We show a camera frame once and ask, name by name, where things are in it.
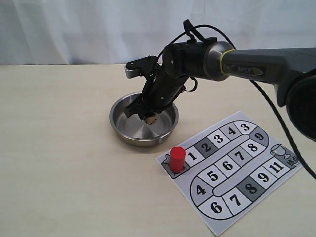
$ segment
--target number 7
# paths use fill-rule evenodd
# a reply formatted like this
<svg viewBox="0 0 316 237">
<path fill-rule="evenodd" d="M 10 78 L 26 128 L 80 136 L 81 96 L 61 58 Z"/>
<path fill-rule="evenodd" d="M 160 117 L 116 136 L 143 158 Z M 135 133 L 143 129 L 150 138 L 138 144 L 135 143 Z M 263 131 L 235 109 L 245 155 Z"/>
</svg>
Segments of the number 7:
<svg viewBox="0 0 316 237">
<path fill-rule="evenodd" d="M 237 206 L 240 206 L 240 202 L 239 202 L 239 200 L 237 199 L 236 194 L 232 195 L 229 199 L 230 199 L 231 201 L 233 201 L 234 198 L 236 199 L 236 204 L 237 204 Z"/>
</svg>

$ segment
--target trophy icon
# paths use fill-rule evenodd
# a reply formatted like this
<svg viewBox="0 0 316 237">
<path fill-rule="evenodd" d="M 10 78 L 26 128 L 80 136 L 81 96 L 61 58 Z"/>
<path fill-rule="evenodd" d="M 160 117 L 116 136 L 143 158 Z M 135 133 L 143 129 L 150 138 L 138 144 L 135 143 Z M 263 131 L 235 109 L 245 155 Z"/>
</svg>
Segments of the trophy icon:
<svg viewBox="0 0 316 237">
<path fill-rule="evenodd" d="M 286 153 L 286 148 L 281 144 L 276 144 L 273 147 L 271 147 L 270 154 L 273 156 L 283 156 L 284 159 L 288 159 L 291 157 L 290 154 Z"/>
</svg>

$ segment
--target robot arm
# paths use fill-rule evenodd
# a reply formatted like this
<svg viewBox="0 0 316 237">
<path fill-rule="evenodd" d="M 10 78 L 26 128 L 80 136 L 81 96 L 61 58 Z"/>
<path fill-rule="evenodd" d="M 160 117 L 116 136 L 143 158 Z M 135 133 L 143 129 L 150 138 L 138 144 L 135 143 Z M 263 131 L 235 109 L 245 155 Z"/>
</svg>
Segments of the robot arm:
<svg viewBox="0 0 316 237">
<path fill-rule="evenodd" d="M 125 66 L 126 76 L 144 76 L 141 95 L 125 109 L 148 124 L 186 90 L 191 77 L 223 81 L 229 76 L 271 84 L 277 104 L 287 106 L 296 128 L 316 141 L 316 48 L 235 50 L 216 38 L 167 45 L 162 65 L 148 56 Z"/>
</svg>

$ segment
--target game board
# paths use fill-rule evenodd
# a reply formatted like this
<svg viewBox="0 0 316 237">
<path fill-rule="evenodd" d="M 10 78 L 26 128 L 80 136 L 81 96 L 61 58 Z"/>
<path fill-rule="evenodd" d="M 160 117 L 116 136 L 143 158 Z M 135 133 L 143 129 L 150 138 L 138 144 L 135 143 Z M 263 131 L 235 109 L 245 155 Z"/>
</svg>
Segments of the game board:
<svg viewBox="0 0 316 237">
<path fill-rule="evenodd" d="M 169 169 L 170 150 L 157 161 L 216 236 L 301 168 L 241 111 L 179 146 L 186 150 L 180 173 Z"/>
</svg>

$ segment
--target white curtain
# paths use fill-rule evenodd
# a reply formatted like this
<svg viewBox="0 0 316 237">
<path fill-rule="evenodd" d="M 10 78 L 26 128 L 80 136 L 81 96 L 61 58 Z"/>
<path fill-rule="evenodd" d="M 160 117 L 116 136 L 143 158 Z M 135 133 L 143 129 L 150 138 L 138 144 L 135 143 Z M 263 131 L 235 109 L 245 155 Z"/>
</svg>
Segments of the white curtain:
<svg viewBox="0 0 316 237">
<path fill-rule="evenodd" d="M 157 55 L 186 19 L 237 49 L 316 47 L 315 0 L 0 0 L 0 64 L 126 63 Z"/>
</svg>

